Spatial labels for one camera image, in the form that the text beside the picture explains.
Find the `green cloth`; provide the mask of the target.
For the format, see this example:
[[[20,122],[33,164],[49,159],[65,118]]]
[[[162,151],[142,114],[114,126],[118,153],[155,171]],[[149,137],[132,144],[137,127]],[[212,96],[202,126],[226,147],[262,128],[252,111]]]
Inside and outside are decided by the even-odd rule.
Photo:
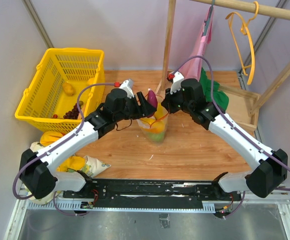
[[[205,100],[207,102],[212,102],[211,98],[211,83],[212,81],[207,77],[206,71],[201,68],[200,73],[200,80],[199,82],[202,85],[203,93],[205,96]],[[229,105],[229,97],[220,90],[220,84],[217,81],[213,82],[213,99],[217,103],[217,105],[222,108],[223,110],[226,110]]]

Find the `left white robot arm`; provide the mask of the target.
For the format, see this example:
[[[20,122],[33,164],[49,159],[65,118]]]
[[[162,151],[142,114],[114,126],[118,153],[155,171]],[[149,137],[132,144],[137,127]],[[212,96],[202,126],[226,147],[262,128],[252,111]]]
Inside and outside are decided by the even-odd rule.
[[[149,117],[156,110],[141,92],[128,97],[125,90],[113,89],[105,102],[84,118],[77,128],[37,152],[24,151],[18,178],[36,199],[56,191],[73,191],[86,198],[92,193],[92,179],[81,170],[60,172],[57,168],[78,150],[114,130],[118,122]]]

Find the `yellow patterned cloth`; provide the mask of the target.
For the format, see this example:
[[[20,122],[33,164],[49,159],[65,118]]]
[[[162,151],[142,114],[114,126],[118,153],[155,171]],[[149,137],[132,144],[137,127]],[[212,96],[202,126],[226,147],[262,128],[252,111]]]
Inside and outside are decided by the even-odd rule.
[[[33,142],[30,146],[30,149],[33,152],[36,152],[40,149],[43,149],[44,146],[37,142]],[[100,161],[97,158],[93,158],[91,156],[71,156],[67,160],[65,160],[57,169],[57,172],[69,172],[72,173],[74,171],[82,171],[89,177],[95,177],[110,168],[111,165],[105,162]],[[47,196],[37,199],[34,196],[30,197],[29,200],[38,205],[45,205],[53,200],[53,192],[49,193]]]

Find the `yellow lemon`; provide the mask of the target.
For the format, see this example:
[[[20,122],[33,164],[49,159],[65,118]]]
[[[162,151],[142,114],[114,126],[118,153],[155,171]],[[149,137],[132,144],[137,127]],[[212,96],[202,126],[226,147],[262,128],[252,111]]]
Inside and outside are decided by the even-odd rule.
[[[63,83],[62,89],[63,92],[69,97],[73,96],[76,93],[75,88],[68,82]]]

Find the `purple grapes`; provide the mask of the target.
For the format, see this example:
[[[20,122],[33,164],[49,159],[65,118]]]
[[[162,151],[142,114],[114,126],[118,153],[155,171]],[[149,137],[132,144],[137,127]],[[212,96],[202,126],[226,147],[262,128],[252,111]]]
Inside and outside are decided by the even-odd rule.
[[[79,101],[78,104],[76,103],[72,109],[68,112],[66,112],[63,115],[63,119],[70,119],[70,120],[79,120],[82,118],[82,115],[78,109],[78,105],[81,108],[83,106],[84,102],[83,101]]]

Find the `clear zip bag orange zipper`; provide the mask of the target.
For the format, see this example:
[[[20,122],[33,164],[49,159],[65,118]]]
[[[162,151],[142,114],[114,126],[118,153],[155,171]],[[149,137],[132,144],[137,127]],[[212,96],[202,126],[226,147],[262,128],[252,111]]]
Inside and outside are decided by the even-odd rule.
[[[168,111],[161,105],[164,98],[150,88],[145,97],[150,104],[157,103],[157,110],[151,117],[137,119],[137,124],[150,141],[162,143],[167,131],[169,116]]]

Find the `green cabbage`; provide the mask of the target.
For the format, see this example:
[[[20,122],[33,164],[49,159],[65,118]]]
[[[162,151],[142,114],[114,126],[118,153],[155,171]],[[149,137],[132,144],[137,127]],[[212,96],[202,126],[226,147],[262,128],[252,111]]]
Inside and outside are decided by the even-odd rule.
[[[165,139],[165,132],[160,132],[160,133],[148,133],[148,138],[155,143],[161,143]]]

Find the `purple sweet potato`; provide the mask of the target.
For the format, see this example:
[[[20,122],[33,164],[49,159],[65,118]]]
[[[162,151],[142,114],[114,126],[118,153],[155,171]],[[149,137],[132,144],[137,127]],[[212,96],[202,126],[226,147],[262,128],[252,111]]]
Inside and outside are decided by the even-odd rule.
[[[147,101],[155,108],[155,111],[153,111],[150,115],[147,116],[148,118],[151,118],[157,111],[158,100],[157,100],[155,92],[151,90],[150,88],[148,89]]]

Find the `yellow plastic basket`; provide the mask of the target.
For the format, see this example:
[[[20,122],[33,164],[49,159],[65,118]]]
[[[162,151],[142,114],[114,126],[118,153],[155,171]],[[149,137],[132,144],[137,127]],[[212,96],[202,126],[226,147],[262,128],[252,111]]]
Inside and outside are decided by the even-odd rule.
[[[75,88],[73,96],[63,91],[63,83]],[[66,134],[80,124],[79,119],[63,119],[78,100],[87,116],[101,103],[105,86],[104,52],[86,48],[49,48],[23,92],[14,114],[42,132]]]

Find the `sliced mango toy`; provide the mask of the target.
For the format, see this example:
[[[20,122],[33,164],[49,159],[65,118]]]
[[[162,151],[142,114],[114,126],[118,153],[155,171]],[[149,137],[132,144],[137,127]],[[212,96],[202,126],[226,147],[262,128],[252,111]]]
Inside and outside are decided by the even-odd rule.
[[[47,131],[44,132],[43,135],[40,138],[40,144],[44,147],[47,147],[51,145],[52,143],[56,142],[60,138],[62,138],[64,135],[57,131]]]

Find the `grey clothes hanger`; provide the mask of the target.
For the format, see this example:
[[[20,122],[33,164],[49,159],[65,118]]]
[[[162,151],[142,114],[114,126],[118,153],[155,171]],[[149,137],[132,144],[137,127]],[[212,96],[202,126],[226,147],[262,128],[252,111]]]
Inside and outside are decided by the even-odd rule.
[[[212,13],[214,10],[214,4],[215,4],[215,0],[212,0],[211,5],[210,5],[209,10],[208,10],[207,18],[204,21],[205,25],[203,28],[202,36],[206,36],[208,33],[209,25],[210,25],[211,18],[212,18]]]

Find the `orange mango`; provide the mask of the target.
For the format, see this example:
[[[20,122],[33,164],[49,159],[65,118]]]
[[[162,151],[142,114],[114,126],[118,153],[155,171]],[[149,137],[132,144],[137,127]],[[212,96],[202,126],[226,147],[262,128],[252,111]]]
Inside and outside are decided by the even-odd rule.
[[[165,123],[152,118],[146,118],[145,120],[145,130],[150,133],[161,133],[165,130]]]

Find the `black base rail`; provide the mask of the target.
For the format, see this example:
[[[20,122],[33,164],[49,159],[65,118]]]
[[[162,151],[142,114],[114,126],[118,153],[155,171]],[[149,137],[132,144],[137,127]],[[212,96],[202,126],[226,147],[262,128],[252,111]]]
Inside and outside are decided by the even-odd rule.
[[[64,191],[65,199],[83,202],[98,196],[95,206],[123,210],[202,210],[203,203],[240,201],[237,192],[226,193],[212,181],[93,179],[91,191],[80,196]]]

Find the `yellow bananas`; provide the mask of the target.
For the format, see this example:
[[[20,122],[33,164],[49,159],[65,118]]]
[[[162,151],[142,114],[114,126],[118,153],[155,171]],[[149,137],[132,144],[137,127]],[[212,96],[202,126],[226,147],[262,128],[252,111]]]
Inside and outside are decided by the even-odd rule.
[[[164,116],[164,108],[162,107],[162,105],[159,103],[157,105],[157,110],[156,112],[154,113],[154,117],[156,120],[159,120],[161,119],[162,117]]]

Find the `pink cloth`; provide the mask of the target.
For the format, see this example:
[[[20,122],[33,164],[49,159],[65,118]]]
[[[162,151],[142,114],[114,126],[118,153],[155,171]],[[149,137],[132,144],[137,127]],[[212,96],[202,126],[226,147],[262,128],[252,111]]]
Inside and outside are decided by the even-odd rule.
[[[213,25],[214,10],[211,15],[210,24],[206,36],[202,36],[205,23],[203,21],[198,36],[196,38],[194,48],[190,57],[193,56],[203,56],[205,54],[207,45],[212,40],[212,25]],[[178,71],[184,76],[185,79],[197,79],[200,80],[201,69],[202,69],[203,60],[199,57],[193,58],[185,63]]]

